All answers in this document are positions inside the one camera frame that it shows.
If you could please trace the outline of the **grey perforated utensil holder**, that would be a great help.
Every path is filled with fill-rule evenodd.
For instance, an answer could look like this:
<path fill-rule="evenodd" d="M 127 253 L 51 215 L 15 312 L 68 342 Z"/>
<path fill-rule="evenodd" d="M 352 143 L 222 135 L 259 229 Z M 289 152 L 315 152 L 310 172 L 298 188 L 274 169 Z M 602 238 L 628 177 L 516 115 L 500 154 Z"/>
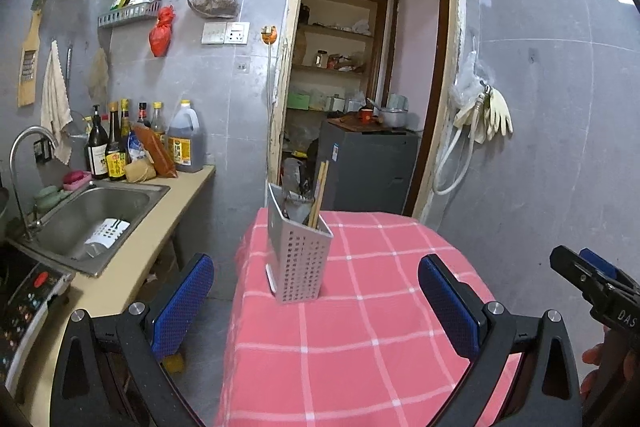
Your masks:
<path fill-rule="evenodd" d="M 288 219 L 280 186 L 269 183 L 267 194 L 270 248 L 265 271 L 270 291 L 277 303 L 317 299 L 333 234 L 322 218 L 316 229 Z"/>

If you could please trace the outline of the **wooden chopstick purple band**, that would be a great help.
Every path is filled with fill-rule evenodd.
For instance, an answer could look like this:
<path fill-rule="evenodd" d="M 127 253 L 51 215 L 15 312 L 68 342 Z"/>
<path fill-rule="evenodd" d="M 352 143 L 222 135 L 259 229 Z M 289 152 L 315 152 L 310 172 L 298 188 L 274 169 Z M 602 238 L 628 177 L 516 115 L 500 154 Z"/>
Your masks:
<path fill-rule="evenodd" d="M 326 162 L 326 175 L 328 174 L 328 170 L 329 170 L 329 161 L 325 160 Z M 326 176 L 324 177 L 323 183 L 322 183 L 322 190 L 320 193 L 320 205 L 318 207 L 318 213 L 317 213 L 317 226 L 315 227 L 318 228 L 318 221 L 319 221 L 319 213 L 320 213 L 320 209 L 322 206 L 322 199 L 323 199 L 323 195 L 324 195 L 324 189 L 326 188 Z"/>

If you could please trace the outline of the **plain wooden chopstick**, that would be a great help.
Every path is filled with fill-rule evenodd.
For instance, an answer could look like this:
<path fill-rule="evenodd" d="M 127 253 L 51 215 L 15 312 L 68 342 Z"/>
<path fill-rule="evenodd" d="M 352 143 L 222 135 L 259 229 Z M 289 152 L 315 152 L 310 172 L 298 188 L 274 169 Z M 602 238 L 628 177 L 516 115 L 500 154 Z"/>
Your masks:
<path fill-rule="evenodd" d="M 314 202 L 311 205 L 311 210 L 308 216 L 307 225 L 309 228 L 315 228 L 317 226 L 317 213 L 320 205 L 320 193 L 322 190 L 322 183 L 326 176 L 326 162 L 321 161 L 316 180 L 316 187 L 314 188 Z"/>

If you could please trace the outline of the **steel kitchen knife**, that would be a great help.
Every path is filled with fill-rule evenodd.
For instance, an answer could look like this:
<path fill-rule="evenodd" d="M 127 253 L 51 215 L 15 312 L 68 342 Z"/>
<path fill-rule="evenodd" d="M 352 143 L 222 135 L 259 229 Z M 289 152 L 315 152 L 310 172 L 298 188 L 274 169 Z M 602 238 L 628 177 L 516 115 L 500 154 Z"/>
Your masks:
<path fill-rule="evenodd" d="M 300 191 L 300 184 L 303 181 L 303 175 L 300 169 L 304 164 L 295 157 L 285 158 L 282 165 L 282 191 L 284 201 L 288 204 L 299 206 L 304 202 Z"/>

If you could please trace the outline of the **stainless steel sink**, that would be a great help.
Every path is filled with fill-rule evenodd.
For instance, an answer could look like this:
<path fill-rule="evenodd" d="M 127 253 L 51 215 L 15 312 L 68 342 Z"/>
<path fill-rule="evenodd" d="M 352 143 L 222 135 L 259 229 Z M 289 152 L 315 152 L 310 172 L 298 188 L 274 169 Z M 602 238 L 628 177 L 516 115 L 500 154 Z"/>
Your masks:
<path fill-rule="evenodd" d="M 126 239 L 168 192 L 167 186 L 157 184 L 90 182 L 32 222 L 35 228 L 31 242 L 21 234 L 13 244 L 42 261 L 88 277 L 98 277 Z M 106 218 L 126 220 L 130 227 L 105 254 L 90 258 L 84 251 L 85 240 Z"/>

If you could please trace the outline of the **steel sink faucet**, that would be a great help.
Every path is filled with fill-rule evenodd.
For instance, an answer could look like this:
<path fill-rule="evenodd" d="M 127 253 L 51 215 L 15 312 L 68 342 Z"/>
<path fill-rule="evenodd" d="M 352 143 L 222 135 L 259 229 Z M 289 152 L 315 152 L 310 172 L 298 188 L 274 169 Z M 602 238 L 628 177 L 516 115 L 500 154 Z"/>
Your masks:
<path fill-rule="evenodd" d="M 27 242 L 31 242 L 34 236 L 32 230 L 35 225 L 27 217 L 27 199 L 35 194 L 35 187 L 38 184 L 37 168 L 35 161 L 28 162 L 26 159 L 26 148 L 31 147 L 36 141 L 43 140 L 50 146 L 51 150 L 56 147 L 56 139 L 52 132 L 39 124 L 32 124 L 13 139 L 9 149 L 9 175 L 17 209 L 17 217 L 21 221 L 23 237 Z"/>

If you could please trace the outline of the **dark grey cabinet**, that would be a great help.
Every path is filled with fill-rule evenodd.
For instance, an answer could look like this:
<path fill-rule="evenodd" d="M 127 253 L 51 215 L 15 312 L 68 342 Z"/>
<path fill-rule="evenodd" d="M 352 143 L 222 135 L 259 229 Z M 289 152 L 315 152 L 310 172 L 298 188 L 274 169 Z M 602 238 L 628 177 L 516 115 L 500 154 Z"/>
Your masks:
<path fill-rule="evenodd" d="M 318 161 L 329 168 L 321 208 L 400 215 L 419 143 L 419 135 L 410 131 L 356 132 L 323 121 Z"/>

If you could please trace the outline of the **cream rubber gloves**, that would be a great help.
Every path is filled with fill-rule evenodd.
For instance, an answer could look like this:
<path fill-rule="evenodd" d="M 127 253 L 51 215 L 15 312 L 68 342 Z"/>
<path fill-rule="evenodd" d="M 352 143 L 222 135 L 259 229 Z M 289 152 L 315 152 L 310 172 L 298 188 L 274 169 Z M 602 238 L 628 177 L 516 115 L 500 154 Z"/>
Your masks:
<path fill-rule="evenodd" d="M 477 144 L 484 144 L 496 135 L 513 133 L 513 122 L 506 99 L 502 93 L 489 87 L 472 96 L 454 116 L 454 127 L 472 129 L 470 135 Z"/>

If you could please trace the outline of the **steel pot on cabinet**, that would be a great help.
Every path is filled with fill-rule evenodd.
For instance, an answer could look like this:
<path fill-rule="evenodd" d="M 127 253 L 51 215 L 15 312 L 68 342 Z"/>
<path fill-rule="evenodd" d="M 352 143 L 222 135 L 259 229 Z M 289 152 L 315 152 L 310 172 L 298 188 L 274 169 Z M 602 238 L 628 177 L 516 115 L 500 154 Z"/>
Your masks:
<path fill-rule="evenodd" d="M 375 101 L 367 98 L 378 117 L 378 122 L 388 129 L 405 129 L 408 121 L 408 110 L 403 108 L 381 107 Z"/>

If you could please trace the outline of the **red cup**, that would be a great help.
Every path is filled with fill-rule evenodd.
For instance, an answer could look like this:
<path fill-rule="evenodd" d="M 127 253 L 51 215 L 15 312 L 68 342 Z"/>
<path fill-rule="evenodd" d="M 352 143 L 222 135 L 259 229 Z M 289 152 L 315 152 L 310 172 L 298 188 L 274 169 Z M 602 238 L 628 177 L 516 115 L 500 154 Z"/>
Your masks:
<path fill-rule="evenodd" d="M 361 124 L 371 124 L 373 121 L 373 110 L 367 107 L 360 108 L 358 117 Z"/>

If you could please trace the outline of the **large soy sauce jug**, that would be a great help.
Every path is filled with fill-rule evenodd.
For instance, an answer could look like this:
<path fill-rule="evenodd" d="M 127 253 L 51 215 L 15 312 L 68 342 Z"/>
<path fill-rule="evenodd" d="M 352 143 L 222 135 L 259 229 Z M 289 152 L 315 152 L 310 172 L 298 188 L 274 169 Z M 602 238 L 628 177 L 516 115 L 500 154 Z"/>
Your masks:
<path fill-rule="evenodd" d="M 204 128 L 198 113 L 186 98 L 171 119 L 167 131 L 168 152 L 176 168 L 183 172 L 198 172 L 205 165 Z"/>

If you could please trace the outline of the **wooden grater board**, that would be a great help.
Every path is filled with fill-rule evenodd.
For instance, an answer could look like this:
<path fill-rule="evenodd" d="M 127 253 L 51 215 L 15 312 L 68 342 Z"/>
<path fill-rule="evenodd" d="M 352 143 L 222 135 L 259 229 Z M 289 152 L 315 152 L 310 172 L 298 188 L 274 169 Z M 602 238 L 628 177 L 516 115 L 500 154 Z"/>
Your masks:
<path fill-rule="evenodd" d="M 35 103 L 38 52 L 40 47 L 39 29 L 43 7 L 47 0 L 32 0 L 32 17 L 29 30 L 22 44 L 20 75 L 17 83 L 17 107 Z"/>

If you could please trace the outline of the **red plastic bag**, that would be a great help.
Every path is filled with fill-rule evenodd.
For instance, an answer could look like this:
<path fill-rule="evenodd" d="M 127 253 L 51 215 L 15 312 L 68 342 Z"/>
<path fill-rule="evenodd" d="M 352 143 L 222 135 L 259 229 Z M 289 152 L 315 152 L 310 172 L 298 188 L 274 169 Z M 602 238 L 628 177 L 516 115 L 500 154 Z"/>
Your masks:
<path fill-rule="evenodd" d="M 170 45 L 174 18 L 175 10 L 171 5 L 163 6 L 158 11 L 155 26 L 149 33 L 149 45 L 154 57 L 166 55 Z"/>

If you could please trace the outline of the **white wall switch plate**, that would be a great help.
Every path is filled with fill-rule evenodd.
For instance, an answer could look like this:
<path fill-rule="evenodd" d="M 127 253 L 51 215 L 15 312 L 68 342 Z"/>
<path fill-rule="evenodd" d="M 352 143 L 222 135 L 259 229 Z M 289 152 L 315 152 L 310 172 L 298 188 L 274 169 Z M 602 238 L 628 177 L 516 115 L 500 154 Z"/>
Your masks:
<path fill-rule="evenodd" d="M 201 44 L 247 44 L 249 22 L 206 22 Z"/>

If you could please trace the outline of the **grey wall shelf rack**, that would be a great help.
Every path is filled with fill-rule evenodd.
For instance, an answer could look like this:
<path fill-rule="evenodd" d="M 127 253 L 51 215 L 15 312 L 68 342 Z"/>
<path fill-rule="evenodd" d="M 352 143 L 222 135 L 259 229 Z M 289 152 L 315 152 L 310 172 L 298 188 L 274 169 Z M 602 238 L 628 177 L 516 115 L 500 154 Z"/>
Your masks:
<path fill-rule="evenodd" d="M 127 5 L 121 9 L 101 14 L 98 17 L 98 27 L 113 28 L 133 22 L 140 22 L 140 20 L 152 20 L 153 18 L 157 18 L 157 13 L 161 7 L 162 0 Z"/>

